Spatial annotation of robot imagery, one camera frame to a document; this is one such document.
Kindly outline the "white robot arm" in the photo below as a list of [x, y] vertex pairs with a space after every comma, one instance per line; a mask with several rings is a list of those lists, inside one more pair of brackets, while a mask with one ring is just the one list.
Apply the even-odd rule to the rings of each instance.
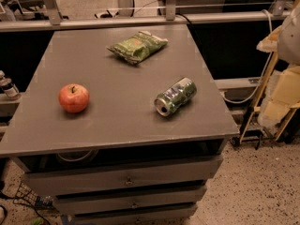
[[278, 59], [289, 64], [282, 72], [275, 70], [267, 83], [258, 122], [270, 128], [300, 101], [300, 5], [280, 27], [258, 43], [257, 49], [265, 53], [277, 52]]

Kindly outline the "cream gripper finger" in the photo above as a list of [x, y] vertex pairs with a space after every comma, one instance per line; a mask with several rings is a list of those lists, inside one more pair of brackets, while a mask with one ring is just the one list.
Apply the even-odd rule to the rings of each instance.
[[275, 70], [266, 86], [258, 122], [270, 128], [279, 123], [292, 105], [300, 101], [300, 66], [289, 65], [282, 72]]
[[281, 26], [277, 27], [267, 37], [261, 40], [256, 49], [264, 53], [276, 52], [278, 50], [278, 36]]

